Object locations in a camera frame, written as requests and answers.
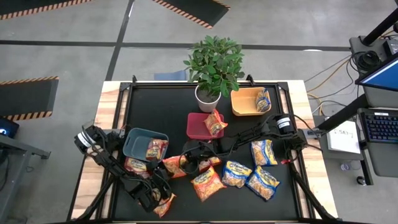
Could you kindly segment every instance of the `monitor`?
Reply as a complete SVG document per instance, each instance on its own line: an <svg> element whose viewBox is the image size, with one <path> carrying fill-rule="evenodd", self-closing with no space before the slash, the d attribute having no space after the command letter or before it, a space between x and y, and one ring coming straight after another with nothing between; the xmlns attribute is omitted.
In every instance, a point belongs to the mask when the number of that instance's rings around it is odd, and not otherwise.
<svg viewBox="0 0 398 224"><path fill-rule="evenodd" d="M398 54L391 56L379 67L357 79L355 84L398 91Z"/></svg>

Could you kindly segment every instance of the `desk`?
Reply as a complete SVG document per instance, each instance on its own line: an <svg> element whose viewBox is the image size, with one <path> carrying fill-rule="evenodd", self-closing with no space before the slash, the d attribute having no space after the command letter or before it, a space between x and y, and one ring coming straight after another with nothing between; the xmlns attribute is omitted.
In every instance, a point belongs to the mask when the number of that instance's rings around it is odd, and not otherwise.
<svg viewBox="0 0 398 224"><path fill-rule="evenodd" d="M260 82L278 82L278 81L256 81ZM289 80L282 81L287 82L289 86L290 100L292 102L293 110L296 115L303 118L311 127L314 127L310 104L307 98L307 92L305 85L302 80ZM104 82L101 97L99 99L98 109L95 117L95 125L102 129L111 129L113 125L113 118L116 111L116 102L118 99L120 82ZM285 97L282 97L282 103L284 104L284 110L287 112L287 105ZM124 95L122 100L118 128L121 127L124 110L126 107L127 95ZM296 119L298 128L305 129L305 124L300 120ZM308 140L309 144L313 144L319 147L319 142L314 139ZM328 175L326 173L325 163L323 161L322 153L316 149L308 147L303 150L303 159L305 163L305 170L307 172L308 182L312 192L315 194L320 203L326 208L326 210L337 217L335 202L331 192ZM96 165L91 158L86 158L83 161L81 168L81 174L78 179L76 192L72 200L71 210L69 218L79 217L92 202L101 187L101 181L103 177L103 168ZM305 196L299 187L300 204L304 217L308 217L308 209ZM109 208L109 196L111 191L109 190L104 200L103 207L103 218L107 217Z"/></svg>

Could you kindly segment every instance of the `gray basket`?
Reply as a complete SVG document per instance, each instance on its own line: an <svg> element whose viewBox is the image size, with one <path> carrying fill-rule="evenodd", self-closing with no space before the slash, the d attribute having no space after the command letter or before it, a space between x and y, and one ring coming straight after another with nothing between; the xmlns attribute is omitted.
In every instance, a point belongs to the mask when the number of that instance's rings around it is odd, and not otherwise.
<svg viewBox="0 0 398 224"><path fill-rule="evenodd" d="M149 142L152 138L169 141L169 137L162 133L157 133L155 131L149 131L141 128L131 129L123 146L123 154L131 158L148 161L145 156L147 153ZM162 155L160 155L160 160L162 160L166 155L167 148L168 146L165 147Z"/></svg>

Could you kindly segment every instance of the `white pot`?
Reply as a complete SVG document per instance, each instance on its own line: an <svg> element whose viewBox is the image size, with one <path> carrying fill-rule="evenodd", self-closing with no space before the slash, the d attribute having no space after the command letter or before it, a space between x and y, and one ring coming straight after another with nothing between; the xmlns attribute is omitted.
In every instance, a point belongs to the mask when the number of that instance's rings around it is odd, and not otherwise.
<svg viewBox="0 0 398 224"><path fill-rule="evenodd" d="M205 103L205 102L202 102L201 100L199 100L199 98L198 98L198 94L197 94L198 87L199 86L197 86L195 88L195 97L197 98L197 102L199 104L199 108L205 113L211 113L213 111L213 109L216 109L217 103L218 103L218 101L221 98L221 93L220 93L220 95L218 95L218 98L217 98L216 101L214 101L212 103Z"/></svg>

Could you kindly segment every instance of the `concrete floor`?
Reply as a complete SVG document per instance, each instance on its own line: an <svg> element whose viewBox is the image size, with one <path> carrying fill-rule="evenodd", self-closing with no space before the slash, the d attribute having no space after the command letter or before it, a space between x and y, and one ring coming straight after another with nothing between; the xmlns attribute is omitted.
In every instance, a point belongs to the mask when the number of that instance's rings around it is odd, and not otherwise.
<svg viewBox="0 0 398 224"><path fill-rule="evenodd" d="M94 0L78 6L0 21L1 40L115 42L128 0ZM136 0L125 42L192 43L205 35L228 36L240 44L348 46L348 38L366 35L396 7L393 0L224 0L231 10L215 28L206 30L150 0ZM83 156L73 143L80 126L94 118L113 47L50 47L0 45L0 82L58 75L60 83L50 118L19 122L17 138L52 151L34 158L13 209L28 223L62 222L67 217ZM244 71L258 80L305 80L349 52L244 50ZM113 80L153 80L155 72L185 68L184 49L122 48ZM353 78L358 75L350 70ZM331 71L306 83L315 87ZM327 95L347 85L341 69L313 94ZM327 98L348 104L353 86ZM312 108L316 102L311 100ZM324 107L327 115L340 110ZM37 129L45 130L46 135ZM370 223L396 223L398 179L377 177L361 187L361 171L341 171L340 162L325 160L340 218Z"/></svg>

